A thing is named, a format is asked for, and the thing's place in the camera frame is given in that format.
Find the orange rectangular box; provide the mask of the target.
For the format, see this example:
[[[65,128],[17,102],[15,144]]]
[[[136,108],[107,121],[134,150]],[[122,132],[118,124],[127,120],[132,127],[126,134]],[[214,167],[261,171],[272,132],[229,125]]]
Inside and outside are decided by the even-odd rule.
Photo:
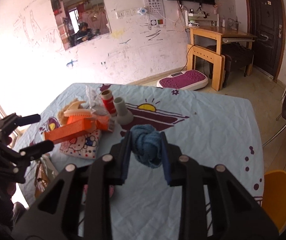
[[[95,120],[91,118],[84,118],[77,120],[71,124],[54,129],[53,131],[45,132],[44,139],[50,140],[54,144],[69,141],[78,138],[96,130]]]

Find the wall socket strip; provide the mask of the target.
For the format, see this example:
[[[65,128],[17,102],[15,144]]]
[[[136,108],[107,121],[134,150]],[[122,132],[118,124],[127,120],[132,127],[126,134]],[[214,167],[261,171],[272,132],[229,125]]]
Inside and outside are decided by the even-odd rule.
[[[131,8],[126,10],[118,10],[116,11],[116,18],[121,19],[124,17],[131,17],[138,14],[139,8]]]

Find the clear plastic bag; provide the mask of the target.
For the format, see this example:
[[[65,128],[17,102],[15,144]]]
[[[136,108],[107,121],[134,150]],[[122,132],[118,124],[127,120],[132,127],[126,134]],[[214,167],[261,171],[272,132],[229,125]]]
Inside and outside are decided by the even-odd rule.
[[[98,116],[110,116],[102,102],[101,95],[97,90],[86,85],[86,95],[88,98],[89,110],[91,111],[91,114]]]

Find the dark brown door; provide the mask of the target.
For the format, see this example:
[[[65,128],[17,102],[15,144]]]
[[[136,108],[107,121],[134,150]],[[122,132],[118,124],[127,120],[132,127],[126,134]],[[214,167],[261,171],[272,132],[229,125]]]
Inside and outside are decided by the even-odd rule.
[[[280,71],[284,50],[285,13],[283,0],[247,0],[254,65],[274,80]]]

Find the red thread spool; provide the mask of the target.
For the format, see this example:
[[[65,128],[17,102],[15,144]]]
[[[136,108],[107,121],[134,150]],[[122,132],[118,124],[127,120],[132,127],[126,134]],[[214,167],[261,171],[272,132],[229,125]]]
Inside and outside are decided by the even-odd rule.
[[[111,116],[116,116],[117,113],[116,113],[116,109],[114,106],[114,97],[113,97],[112,91],[109,89],[102,91],[101,99],[104,104],[104,107],[109,112],[109,114]]]

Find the blue knotted cloth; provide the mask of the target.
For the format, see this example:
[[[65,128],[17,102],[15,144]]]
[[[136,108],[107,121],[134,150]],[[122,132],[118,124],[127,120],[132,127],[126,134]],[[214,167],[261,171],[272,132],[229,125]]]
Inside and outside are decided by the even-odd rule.
[[[135,125],[130,132],[136,160],[149,168],[158,168],[161,165],[160,133],[149,124]]]

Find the beige comb brush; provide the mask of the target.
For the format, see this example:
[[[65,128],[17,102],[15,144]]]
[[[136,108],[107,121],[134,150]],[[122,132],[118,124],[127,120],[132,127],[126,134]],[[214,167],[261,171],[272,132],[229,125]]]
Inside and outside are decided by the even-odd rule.
[[[83,104],[86,104],[86,101],[80,101],[78,99],[72,100],[66,106],[64,106],[57,114],[57,119],[61,126],[67,125],[68,119],[71,116],[91,116],[90,109],[84,108]]]

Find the white hello kitty pouch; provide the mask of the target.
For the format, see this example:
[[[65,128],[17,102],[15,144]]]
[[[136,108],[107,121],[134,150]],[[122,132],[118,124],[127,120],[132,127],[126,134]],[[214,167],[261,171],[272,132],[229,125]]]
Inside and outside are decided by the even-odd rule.
[[[75,158],[95,159],[99,148],[101,131],[95,130],[86,135],[62,142],[60,152]]]

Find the wooden stool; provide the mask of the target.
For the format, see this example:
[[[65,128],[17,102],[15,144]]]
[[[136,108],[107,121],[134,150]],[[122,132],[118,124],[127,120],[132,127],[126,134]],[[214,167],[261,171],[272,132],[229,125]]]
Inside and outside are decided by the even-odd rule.
[[[187,45],[186,70],[195,69],[197,62],[203,62],[203,70],[209,64],[213,65],[211,87],[215,91],[220,91],[225,77],[225,56],[218,55],[214,51],[197,45]]]

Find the dark piano bench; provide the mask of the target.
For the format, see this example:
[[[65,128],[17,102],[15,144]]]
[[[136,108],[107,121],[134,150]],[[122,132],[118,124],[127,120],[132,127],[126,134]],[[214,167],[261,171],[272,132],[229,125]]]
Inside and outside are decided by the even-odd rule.
[[[225,57],[225,77],[222,87],[227,85],[229,74],[240,68],[244,69],[244,77],[247,76],[249,65],[252,63],[254,53],[239,43],[223,44],[221,47],[221,55]]]

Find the grey plastic pipe fitting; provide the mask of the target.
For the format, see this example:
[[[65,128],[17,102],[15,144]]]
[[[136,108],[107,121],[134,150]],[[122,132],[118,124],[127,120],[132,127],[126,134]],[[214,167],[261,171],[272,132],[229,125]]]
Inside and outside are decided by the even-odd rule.
[[[121,126],[130,124],[133,121],[134,116],[132,112],[128,110],[124,99],[122,97],[115,98],[113,103],[117,113],[116,121]]]

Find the wall mirror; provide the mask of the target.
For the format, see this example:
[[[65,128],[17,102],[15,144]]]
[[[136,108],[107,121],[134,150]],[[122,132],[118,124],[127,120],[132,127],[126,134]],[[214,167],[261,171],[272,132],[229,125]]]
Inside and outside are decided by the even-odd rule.
[[[64,49],[110,33],[104,0],[50,0]]]

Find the yellow trash bin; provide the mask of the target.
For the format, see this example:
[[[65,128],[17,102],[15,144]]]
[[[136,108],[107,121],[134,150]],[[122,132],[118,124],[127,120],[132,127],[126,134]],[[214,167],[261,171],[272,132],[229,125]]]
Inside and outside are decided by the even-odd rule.
[[[281,233],[286,226],[286,172],[284,170],[274,170],[264,175],[261,207]]]

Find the wooden desk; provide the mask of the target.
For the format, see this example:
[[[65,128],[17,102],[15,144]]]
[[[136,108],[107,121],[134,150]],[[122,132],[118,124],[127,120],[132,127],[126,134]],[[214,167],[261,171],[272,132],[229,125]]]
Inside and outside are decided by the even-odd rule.
[[[235,42],[248,42],[248,48],[252,48],[252,43],[257,38],[255,35],[245,33],[240,30],[232,30],[224,27],[216,26],[200,26],[189,27],[190,29],[190,44],[187,48],[195,45],[194,37],[205,37],[216,41],[216,54],[221,55],[222,44]]]

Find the purple white vibration plate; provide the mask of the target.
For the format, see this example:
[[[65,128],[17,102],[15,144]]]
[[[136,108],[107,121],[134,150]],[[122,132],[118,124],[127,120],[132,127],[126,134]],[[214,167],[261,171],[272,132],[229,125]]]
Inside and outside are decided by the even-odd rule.
[[[157,81],[159,88],[173,88],[178,90],[198,90],[206,87],[208,77],[198,70],[186,70]]]

